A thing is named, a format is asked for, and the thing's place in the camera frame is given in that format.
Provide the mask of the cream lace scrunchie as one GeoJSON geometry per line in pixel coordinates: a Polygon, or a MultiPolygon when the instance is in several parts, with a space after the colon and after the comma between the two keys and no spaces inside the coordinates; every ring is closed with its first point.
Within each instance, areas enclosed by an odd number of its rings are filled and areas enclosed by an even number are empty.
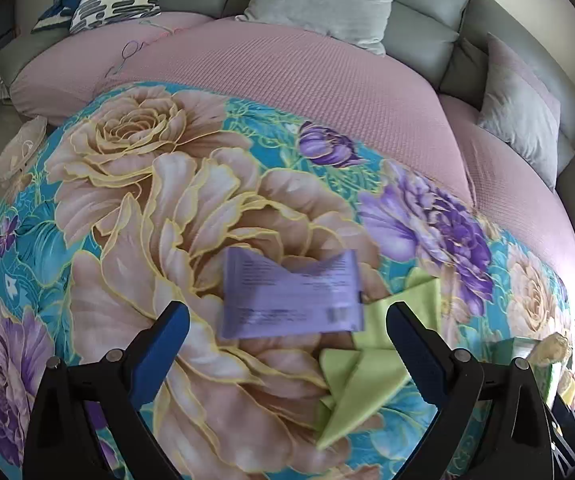
{"type": "Polygon", "coordinates": [[[527,361],[535,367],[564,363],[571,355],[572,350],[573,346],[567,337],[560,333],[553,333],[535,344],[527,356],[527,361]]]}

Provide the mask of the green microfiber cloth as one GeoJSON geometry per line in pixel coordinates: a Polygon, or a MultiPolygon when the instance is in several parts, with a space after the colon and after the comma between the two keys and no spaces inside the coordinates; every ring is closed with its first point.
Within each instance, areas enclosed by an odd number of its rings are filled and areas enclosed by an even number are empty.
{"type": "Polygon", "coordinates": [[[431,330],[440,330],[440,281],[419,268],[402,292],[365,306],[365,329],[353,333],[353,350],[326,348],[319,355],[330,394],[319,404],[317,448],[328,448],[356,432],[384,427],[380,409],[410,380],[386,328],[395,302],[404,302],[431,330]]]}

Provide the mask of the purple wet wipes pack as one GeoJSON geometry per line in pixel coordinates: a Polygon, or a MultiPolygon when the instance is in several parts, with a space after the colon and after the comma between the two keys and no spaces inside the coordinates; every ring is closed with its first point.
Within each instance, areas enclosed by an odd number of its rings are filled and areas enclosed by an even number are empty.
{"type": "Polygon", "coordinates": [[[361,332],[365,328],[361,292],[353,250],[291,271],[249,249],[230,247],[224,257],[220,336],[361,332]]]}

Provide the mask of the yellow sponge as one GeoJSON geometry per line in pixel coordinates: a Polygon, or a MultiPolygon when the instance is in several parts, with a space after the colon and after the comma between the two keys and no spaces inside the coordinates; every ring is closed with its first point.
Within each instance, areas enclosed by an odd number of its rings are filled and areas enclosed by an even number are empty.
{"type": "Polygon", "coordinates": [[[563,370],[559,384],[557,385],[557,394],[563,403],[571,408],[575,399],[575,374],[565,368],[563,370]]]}

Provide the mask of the teal white shallow box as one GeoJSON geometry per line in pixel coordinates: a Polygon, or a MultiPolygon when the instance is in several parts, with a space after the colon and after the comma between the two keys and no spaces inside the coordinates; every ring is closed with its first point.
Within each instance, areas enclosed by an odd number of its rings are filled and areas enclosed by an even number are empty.
{"type": "MultiPolygon", "coordinates": [[[[527,338],[510,338],[488,344],[491,362],[508,365],[515,358],[527,359],[538,341],[527,338]]],[[[562,373],[563,362],[551,362],[543,365],[531,364],[540,396],[548,408],[553,407],[557,386],[562,373]]]]}

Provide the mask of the white basket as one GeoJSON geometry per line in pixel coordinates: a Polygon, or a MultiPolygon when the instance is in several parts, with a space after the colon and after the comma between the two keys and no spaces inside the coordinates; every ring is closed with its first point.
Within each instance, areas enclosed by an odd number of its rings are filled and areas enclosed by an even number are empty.
{"type": "Polygon", "coordinates": [[[37,116],[25,122],[0,155],[0,183],[5,186],[23,172],[43,143],[48,120],[37,116]]]}

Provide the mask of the grey pink cushion right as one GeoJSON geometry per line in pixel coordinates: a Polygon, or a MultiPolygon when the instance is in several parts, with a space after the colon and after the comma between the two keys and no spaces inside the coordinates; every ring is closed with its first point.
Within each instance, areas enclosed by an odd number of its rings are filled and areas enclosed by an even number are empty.
{"type": "Polygon", "coordinates": [[[560,101],[501,39],[489,34],[487,47],[487,79],[477,125],[510,145],[553,188],[560,101]]]}

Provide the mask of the pink sofa seat cover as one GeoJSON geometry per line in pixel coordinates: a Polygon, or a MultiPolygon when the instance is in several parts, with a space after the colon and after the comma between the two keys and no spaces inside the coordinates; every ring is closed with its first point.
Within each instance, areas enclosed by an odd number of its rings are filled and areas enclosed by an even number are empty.
{"type": "Polygon", "coordinates": [[[387,56],[296,28],[165,12],[79,32],[10,84],[16,110],[55,125],[133,81],[188,84],[329,126],[435,179],[559,274],[575,306],[575,233],[557,196],[470,105],[387,56]]]}

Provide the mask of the grey sofa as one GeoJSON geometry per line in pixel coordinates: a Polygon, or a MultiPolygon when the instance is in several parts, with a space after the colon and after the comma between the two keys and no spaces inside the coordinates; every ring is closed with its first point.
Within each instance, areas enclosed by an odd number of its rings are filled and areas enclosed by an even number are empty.
{"type": "MultiPolygon", "coordinates": [[[[210,18],[242,14],[249,0],[160,0],[161,11],[190,12],[210,18]]],[[[8,88],[20,81],[25,67],[69,34],[66,28],[20,36],[0,51],[0,76],[8,88]]],[[[487,77],[487,32],[509,45],[535,72],[561,104],[559,148],[573,144],[575,86],[554,58],[545,54],[522,25],[495,0],[394,0],[383,45],[427,79],[439,93],[481,107],[487,77]]],[[[575,169],[563,169],[563,202],[575,230],[575,169]]]]}

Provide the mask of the blue cushion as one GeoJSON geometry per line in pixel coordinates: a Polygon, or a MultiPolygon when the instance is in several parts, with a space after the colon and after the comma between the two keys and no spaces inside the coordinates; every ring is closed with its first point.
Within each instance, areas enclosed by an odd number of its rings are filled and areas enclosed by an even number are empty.
{"type": "Polygon", "coordinates": [[[31,32],[36,34],[52,29],[68,29],[80,3],[81,0],[54,0],[52,6],[39,16],[31,32]]]}

